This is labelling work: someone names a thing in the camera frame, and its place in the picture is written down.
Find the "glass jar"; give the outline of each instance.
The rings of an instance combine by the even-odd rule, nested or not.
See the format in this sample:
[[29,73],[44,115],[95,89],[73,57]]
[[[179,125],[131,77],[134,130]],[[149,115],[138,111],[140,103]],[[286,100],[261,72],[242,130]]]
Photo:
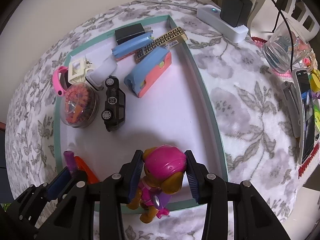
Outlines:
[[[308,41],[293,28],[287,19],[293,39],[293,62],[296,64],[311,52]],[[270,39],[262,46],[262,53],[270,66],[280,74],[290,69],[291,39],[285,22],[282,22]]]

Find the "phone charger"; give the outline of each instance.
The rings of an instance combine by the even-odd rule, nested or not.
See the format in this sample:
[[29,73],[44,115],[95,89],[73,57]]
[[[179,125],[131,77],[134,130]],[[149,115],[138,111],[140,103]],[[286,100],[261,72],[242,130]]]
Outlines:
[[251,8],[250,0],[222,0],[220,18],[232,27],[246,25]]
[[219,8],[211,4],[199,6],[197,8],[197,18],[215,28],[231,42],[238,43],[243,41],[249,29],[244,25],[232,27],[220,18],[220,12]]

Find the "pink strap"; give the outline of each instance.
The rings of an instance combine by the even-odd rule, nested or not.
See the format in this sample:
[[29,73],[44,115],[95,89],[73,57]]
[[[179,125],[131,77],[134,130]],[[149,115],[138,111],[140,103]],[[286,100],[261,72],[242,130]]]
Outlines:
[[52,75],[53,88],[59,97],[62,97],[66,92],[66,90],[64,90],[64,88],[60,84],[59,73],[64,74],[67,71],[68,71],[68,67],[60,66],[53,72],[53,75]]

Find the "cream plastic part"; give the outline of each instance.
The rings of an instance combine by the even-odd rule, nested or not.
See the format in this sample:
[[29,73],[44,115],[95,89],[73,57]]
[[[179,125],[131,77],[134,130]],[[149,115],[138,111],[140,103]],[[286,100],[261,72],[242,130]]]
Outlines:
[[93,69],[95,69],[95,66],[86,58],[80,58],[70,62],[68,69],[68,82],[70,84],[84,82],[87,71]]

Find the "plastic container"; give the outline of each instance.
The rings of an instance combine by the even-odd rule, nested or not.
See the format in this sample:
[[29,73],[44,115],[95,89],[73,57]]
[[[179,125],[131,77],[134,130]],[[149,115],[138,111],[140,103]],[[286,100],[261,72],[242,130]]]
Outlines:
[[[287,19],[293,38],[293,62],[296,64],[311,52],[308,41],[296,31]],[[291,39],[285,22],[276,29],[271,38],[262,46],[262,53],[270,66],[280,74],[290,69]]]
[[99,98],[87,84],[78,82],[65,92],[61,105],[61,120],[75,128],[87,127],[95,119],[99,108]]

